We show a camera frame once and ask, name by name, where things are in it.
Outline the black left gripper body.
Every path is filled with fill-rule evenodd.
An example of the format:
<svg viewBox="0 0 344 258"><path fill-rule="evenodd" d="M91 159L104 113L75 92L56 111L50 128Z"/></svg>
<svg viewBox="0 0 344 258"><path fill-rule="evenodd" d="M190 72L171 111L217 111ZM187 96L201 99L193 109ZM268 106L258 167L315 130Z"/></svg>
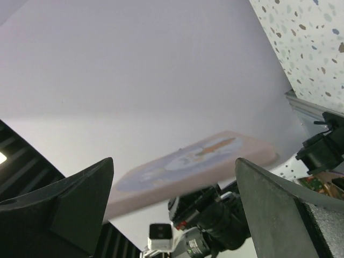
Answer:
<svg viewBox="0 0 344 258"><path fill-rule="evenodd" d="M177 230L198 229L220 252L236 250L251 237L238 184L218 184L171 198L169 219Z"/></svg>

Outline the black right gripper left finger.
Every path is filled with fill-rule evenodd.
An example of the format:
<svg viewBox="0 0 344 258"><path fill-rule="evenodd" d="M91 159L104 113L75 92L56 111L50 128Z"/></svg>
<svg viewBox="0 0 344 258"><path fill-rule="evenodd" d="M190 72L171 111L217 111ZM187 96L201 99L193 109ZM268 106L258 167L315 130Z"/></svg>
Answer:
<svg viewBox="0 0 344 258"><path fill-rule="evenodd" d="M113 180L113 159L1 202L1 257L93 257Z"/></svg>

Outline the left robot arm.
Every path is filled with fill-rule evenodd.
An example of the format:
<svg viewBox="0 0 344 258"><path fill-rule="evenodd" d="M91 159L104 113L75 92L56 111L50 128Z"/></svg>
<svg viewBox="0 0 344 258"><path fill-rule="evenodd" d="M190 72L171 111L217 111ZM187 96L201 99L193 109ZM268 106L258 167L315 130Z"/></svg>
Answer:
<svg viewBox="0 0 344 258"><path fill-rule="evenodd" d="M271 173L289 181L332 170L343 162L343 117L324 112L328 130L305 142L303 148ZM251 234L236 181L223 189L215 184L168 202L172 226L182 233L168 257L217 257L237 250Z"/></svg>

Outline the silver tin lid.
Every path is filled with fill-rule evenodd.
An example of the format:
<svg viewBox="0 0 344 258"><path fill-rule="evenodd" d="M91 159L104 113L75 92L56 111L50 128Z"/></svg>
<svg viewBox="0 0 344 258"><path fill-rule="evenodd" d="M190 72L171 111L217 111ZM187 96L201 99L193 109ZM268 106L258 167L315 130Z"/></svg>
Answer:
<svg viewBox="0 0 344 258"><path fill-rule="evenodd" d="M231 179L240 157L267 166L277 160L277 153L266 141L231 131L217 133L127 172L112 186L103 220Z"/></svg>

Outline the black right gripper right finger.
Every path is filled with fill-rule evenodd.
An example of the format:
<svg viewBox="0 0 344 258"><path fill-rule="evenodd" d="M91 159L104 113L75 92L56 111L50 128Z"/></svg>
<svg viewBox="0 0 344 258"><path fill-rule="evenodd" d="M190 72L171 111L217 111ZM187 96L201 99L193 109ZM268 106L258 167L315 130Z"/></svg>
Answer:
<svg viewBox="0 0 344 258"><path fill-rule="evenodd" d="M343 257L343 201L239 158L236 181L258 257Z"/></svg>

